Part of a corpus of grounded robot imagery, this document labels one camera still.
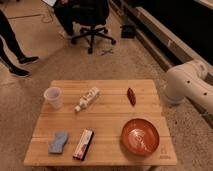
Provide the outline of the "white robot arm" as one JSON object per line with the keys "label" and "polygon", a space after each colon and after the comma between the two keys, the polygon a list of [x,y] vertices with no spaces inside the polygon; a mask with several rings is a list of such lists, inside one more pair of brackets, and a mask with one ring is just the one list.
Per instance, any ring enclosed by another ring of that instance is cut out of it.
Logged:
{"label": "white robot arm", "polygon": [[185,97],[213,114],[213,85],[204,81],[208,70],[201,60],[191,60],[166,72],[165,97],[170,104],[180,104]]}

